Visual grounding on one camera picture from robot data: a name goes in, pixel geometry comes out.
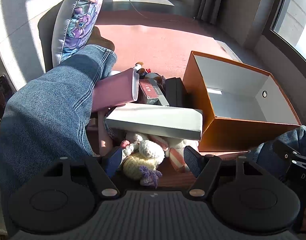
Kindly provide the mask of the black box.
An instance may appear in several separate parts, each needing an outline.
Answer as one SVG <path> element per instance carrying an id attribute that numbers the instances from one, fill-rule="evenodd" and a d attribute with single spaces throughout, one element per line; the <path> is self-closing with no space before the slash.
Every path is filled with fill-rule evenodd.
<path id="1" fill-rule="evenodd" d="M 186 107 L 187 92 L 179 77 L 172 77 L 165 80 L 165 97 L 171 107 Z"/>

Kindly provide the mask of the dark red small box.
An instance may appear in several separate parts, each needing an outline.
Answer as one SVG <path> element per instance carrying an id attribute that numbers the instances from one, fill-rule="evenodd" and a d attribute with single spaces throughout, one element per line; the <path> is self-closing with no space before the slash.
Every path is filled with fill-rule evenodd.
<path id="1" fill-rule="evenodd" d="M 138 103 L 148 105 L 169 106 L 169 103 L 154 79 L 139 81 Z"/>

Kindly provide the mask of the pink floor mat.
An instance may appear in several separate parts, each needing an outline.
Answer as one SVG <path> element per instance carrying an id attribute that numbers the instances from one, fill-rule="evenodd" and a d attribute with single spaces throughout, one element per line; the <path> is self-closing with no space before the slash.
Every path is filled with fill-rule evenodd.
<path id="1" fill-rule="evenodd" d="M 144 68 L 165 77 L 183 77 L 191 51 L 239 61 L 220 33 L 197 21 L 164 13 L 102 11 L 97 27 L 115 45 L 114 70 L 142 62 Z"/>

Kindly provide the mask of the white plush dog toy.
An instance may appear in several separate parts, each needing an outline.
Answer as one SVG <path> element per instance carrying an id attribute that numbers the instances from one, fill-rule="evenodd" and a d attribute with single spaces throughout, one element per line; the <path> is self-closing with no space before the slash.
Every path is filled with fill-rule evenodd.
<path id="1" fill-rule="evenodd" d="M 198 151 L 199 141 L 160 137 L 157 135 L 148 135 L 148 138 L 161 146 L 165 153 L 165 157 L 169 158 L 171 165 L 177 172 L 189 172 L 190 169 L 184 160 L 184 148 L 191 146 Z"/>

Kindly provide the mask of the anime print pillow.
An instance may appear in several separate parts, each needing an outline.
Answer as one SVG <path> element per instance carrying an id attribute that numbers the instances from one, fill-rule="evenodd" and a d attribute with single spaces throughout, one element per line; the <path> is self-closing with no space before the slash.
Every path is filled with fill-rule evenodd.
<path id="1" fill-rule="evenodd" d="M 103 0 L 64 0 L 52 36 L 53 67 L 83 48 L 98 18 Z"/>

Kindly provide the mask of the black phone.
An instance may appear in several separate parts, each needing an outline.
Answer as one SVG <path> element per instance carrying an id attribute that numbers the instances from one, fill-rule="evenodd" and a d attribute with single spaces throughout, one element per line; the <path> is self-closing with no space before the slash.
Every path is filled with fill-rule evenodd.
<path id="1" fill-rule="evenodd" d="M 0 75 L 0 120 L 4 115 L 8 100 L 14 95 L 16 89 L 13 87 L 6 75 Z"/>

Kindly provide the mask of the crochet bunny toy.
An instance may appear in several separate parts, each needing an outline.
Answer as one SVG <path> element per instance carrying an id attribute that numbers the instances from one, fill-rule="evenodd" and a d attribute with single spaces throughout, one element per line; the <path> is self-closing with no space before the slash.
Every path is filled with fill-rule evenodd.
<path id="1" fill-rule="evenodd" d="M 127 132 L 122 148 L 122 171 L 142 186 L 157 187 L 162 173 L 157 170 L 165 158 L 168 143 L 156 135 Z"/>

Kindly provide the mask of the pink notebook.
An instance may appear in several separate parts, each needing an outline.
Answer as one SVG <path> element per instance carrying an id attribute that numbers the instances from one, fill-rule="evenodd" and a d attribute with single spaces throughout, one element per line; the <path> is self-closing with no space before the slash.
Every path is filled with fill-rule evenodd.
<path id="1" fill-rule="evenodd" d="M 98 81 L 92 94 L 92 112 L 122 106 L 138 99 L 139 74 L 130 68 Z"/>

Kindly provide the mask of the dark window frame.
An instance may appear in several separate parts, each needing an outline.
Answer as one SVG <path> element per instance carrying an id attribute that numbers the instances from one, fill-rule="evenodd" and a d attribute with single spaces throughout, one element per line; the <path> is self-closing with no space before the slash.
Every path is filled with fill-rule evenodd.
<path id="1" fill-rule="evenodd" d="M 306 0 L 274 0 L 263 35 L 306 78 Z"/>

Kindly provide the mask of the brown sock foot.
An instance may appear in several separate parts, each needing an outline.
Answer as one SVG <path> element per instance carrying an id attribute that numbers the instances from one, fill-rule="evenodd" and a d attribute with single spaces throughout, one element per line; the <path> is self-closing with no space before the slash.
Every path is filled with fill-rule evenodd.
<path id="1" fill-rule="evenodd" d="M 115 51 L 115 45 L 112 41 L 101 36 L 101 32 L 97 26 L 94 26 L 92 34 L 87 41 L 87 44 L 95 44 L 111 51 Z"/>

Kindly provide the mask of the donald duck plush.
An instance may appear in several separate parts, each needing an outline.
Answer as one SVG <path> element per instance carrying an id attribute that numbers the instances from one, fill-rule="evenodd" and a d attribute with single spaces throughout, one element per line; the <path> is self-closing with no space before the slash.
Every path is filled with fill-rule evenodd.
<path id="1" fill-rule="evenodd" d="M 145 69 L 143 65 L 144 65 L 143 62 L 137 62 L 135 63 L 135 66 L 133 67 L 136 73 L 139 74 L 140 79 L 154 79 L 159 84 L 165 83 L 164 76 L 159 75 L 155 72 L 152 72 L 149 68 Z"/>

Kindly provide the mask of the orange storage box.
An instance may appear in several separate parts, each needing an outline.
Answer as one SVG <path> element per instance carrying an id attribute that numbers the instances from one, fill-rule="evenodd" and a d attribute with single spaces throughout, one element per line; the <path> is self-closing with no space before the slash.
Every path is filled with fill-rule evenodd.
<path id="1" fill-rule="evenodd" d="M 260 68 L 192 51 L 183 84 L 203 112 L 201 152 L 245 151 L 301 126 L 274 76 Z"/>

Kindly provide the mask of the blue jeans leg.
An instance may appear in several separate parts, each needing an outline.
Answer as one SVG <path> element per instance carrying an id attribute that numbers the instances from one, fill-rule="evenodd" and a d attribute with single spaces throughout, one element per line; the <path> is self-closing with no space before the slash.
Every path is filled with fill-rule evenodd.
<path id="1" fill-rule="evenodd" d="M 110 74 L 116 54 L 89 44 L 7 102 L 0 122 L 0 189 L 10 197 L 54 160 L 92 155 L 85 128 L 92 92 Z"/>

